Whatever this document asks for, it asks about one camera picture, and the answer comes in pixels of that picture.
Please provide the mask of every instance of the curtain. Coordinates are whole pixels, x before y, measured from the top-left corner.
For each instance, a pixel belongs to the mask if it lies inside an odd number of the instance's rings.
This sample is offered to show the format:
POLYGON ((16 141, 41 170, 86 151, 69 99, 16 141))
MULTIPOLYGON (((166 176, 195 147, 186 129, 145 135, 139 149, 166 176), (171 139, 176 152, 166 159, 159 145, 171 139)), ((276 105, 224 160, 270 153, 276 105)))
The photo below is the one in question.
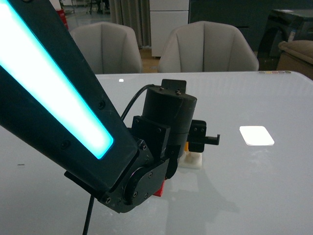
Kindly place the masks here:
POLYGON ((110 0, 111 21, 131 27, 139 48, 151 46, 149 0, 110 0))

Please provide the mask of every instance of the red object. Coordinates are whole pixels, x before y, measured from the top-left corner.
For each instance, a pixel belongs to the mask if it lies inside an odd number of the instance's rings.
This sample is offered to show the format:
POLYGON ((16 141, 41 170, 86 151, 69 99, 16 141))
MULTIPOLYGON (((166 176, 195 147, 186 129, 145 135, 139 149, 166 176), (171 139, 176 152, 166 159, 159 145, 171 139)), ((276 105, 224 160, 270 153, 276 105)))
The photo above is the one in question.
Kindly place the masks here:
POLYGON ((164 189, 164 184, 165 184, 165 180, 163 181, 161 188, 154 193, 154 196, 157 196, 157 197, 161 197, 162 196, 163 189, 164 189))
POLYGON ((57 10, 57 13, 59 14, 59 16, 60 16, 60 18, 61 18, 63 24, 65 25, 65 27, 68 29, 67 19, 66 19, 66 17, 65 17, 65 12, 64 12, 64 10, 63 10, 63 9, 57 10))

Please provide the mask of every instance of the wire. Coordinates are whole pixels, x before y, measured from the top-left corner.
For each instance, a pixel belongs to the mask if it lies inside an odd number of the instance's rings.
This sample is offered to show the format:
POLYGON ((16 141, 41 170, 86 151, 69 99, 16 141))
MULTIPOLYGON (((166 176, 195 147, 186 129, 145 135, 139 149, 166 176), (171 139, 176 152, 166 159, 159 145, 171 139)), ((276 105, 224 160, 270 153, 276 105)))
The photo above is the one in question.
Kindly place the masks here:
POLYGON ((131 99, 131 101, 129 102, 129 104, 127 105, 127 107, 125 108, 125 111, 123 112, 121 119, 124 120, 127 113, 129 112, 129 110, 131 109, 132 105, 135 103, 135 101, 138 99, 138 97, 149 87, 155 87, 154 84, 149 84, 144 86, 143 88, 141 88, 135 95, 134 97, 131 99))
POLYGON ((89 200, 89 205, 88 205, 88 210, 87 210, 87 215, 86 215, 86 220, 85 220, 85 225, 84 225, 84 230, 83 230, 83 235, 87 235, 87 233, 88 233, 93 203, 94 203, 94 196, 90 195, 90 200, 89 200))

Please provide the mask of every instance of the white cabinet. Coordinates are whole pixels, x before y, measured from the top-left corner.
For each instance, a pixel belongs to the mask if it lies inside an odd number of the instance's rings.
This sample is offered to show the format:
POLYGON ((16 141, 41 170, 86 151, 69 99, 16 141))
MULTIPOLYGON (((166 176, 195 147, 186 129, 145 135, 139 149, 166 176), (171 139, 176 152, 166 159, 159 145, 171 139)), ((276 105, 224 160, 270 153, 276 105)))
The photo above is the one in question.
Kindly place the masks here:
POLYGON ((162 55, 174 28, 188 24, 189 0, 150 0, 152 56, 162 55))

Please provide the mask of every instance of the wall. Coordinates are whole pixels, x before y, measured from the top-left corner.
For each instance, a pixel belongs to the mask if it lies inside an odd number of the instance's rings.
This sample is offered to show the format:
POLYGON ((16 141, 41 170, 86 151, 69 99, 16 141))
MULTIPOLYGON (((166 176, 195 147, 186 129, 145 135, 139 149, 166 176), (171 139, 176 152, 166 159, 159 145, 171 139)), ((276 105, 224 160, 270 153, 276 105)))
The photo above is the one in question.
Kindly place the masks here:
POLYGON ((56 10, 60 10, 61 6, 60 6, 60 2, 59 0, 50 0, 52 6, 54 7, 54 9, 56 10))

